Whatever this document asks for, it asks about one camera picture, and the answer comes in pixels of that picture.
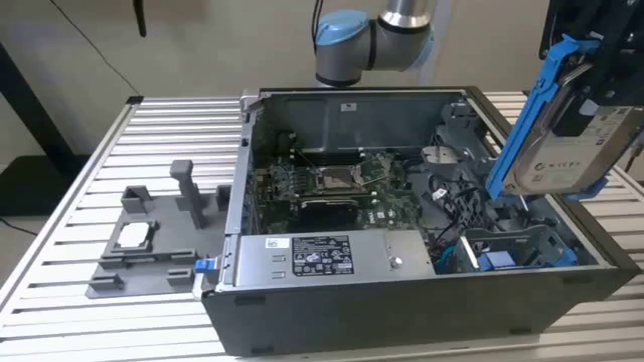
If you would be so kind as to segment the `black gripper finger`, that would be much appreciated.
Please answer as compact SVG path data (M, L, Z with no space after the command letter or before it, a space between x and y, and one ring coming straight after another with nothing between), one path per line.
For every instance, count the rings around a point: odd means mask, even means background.
M545 60L547 58L553 45L561 40L561 33L563 32L559 17L563 17L567 7L570 6L570 0L550 0L549 10L545 18L545 29L541 39L539 58Z
M590 98L577 98L566 107L553 132L559 137L578 137L583 134L601 106Z

